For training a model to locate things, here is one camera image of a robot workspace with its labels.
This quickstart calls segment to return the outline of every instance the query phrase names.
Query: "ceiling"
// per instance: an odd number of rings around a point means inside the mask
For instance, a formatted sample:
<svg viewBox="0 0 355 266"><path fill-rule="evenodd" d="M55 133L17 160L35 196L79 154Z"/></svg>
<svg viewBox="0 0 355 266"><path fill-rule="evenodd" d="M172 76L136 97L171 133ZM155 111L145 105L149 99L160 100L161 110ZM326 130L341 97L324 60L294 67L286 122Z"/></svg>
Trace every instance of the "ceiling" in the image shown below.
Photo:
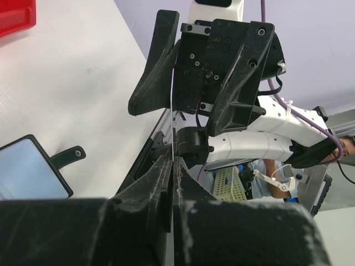
<svg viewBox="0 0 355 266"><path fill-rule="evenodd" d="M147 56L159 9L180 13L187 21L191 0L115 0L143 54ZM276 27L287 73L281 96L298 107L323 106L329 115L355 103L355 2L266 1L266 19ZM260 1L247 0L244 21L260 21ZM267 89L262 83L260 89Z"/></svg>

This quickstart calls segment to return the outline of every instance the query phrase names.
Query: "black wallet strap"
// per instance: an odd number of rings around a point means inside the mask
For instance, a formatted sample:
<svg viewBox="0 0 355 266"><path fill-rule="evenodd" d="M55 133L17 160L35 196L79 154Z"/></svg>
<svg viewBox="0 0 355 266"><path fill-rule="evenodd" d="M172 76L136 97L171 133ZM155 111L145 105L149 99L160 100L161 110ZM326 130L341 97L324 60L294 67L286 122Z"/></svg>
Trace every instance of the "black wallet strap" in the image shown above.
<svg viewBox="0 0 355 266"><path fill-rule="evenodd" d="M79 160L82 160L86 158L86 153L84 149L80 146L72 147L70 149L67 149L65 151L62 151L56 155L53 155L50 158L50 161L52 162L53 166L59 170L63 168L66 165L69 165L73 162L77 162Z"/></svg>

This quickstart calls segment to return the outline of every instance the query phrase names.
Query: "blue shirt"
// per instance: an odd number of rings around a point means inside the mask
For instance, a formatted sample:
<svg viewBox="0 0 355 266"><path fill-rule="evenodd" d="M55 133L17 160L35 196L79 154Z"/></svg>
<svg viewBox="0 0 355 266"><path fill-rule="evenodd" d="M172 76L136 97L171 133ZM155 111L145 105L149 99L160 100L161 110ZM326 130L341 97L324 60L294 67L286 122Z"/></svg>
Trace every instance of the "blue shirt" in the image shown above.
<svg viewBox="0 0 355 266"><path fill-rule="evenodd" d="M260 173L263 173L264 175L266 174L265 163L262 159L250 162L248 163L248 166L250 169L256 169L259 170ZM280 167L282 167L282 163L275 161L275 168L279 169ZM288 178L285 176L283 169L277 171L277 176L281 183L286 183L288 181ZM295 189L289 191L291 198L297 197L297 186L298 182L296 180ZM268 183L258 177L254 177L254 180L251 182L251 192L253 198L271 197L271 191L268 187Z"/></svg>

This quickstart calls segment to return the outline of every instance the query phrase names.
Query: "person's arm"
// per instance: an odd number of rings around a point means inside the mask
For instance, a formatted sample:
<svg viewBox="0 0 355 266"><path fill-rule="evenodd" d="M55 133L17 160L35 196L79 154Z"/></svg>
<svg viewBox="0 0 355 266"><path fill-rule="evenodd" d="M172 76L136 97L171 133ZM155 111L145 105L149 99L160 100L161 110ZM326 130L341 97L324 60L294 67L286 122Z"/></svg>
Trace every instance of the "person's arm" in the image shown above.
<svg viewBox="0 0 355 266"><path fill-rule="evenodd" d="M266 168L265 175L267 175L268 177L271 177L272 173L274 173L276 171L275 161L269 160L269 159L263 159L263 161L265 163L265 168ZM275 172L273 174L273 177L276 179L276 181L278 181L278 182L280 181L277 172ZM275 187L269 183L267 185L270 189L271 196L273 198L291 198L291 194L289 192L281 191L278 187Z"/></svg>

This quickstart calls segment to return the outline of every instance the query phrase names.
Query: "man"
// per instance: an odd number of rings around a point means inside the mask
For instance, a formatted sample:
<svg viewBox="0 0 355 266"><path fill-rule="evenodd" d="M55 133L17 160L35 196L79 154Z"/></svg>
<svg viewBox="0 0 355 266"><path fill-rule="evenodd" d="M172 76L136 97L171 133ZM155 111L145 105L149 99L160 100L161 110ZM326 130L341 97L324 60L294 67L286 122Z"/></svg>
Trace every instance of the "man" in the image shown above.
<svg viewBox="0 0 355 266"><path fill-rule="evenodd" d="M341 137L339 138L341 145L343 146L343 155L342 157L352 156L355 155L355 139L354 137ZM334 150L334 153L329 154L323 161L329 161L338 155L338 149ZM248 163L248 167L250 169L259 170L264 175L270 176L274 173L277 169L282 166L281 162L269 159L260 159L253 162ZM275 172L273 177L281 182L285 183L288 181L288 178L285 177L283 173L283 169L278 170ZM295 198L297 197L297 181L296 181L296 188L293 191L284 192L281 191L278 187L275 187L264 180L255 177L254 180L251 182L251 195L250 192L249 196L252 198L261 198L261 197L274 197L274 198Z"/></svg>

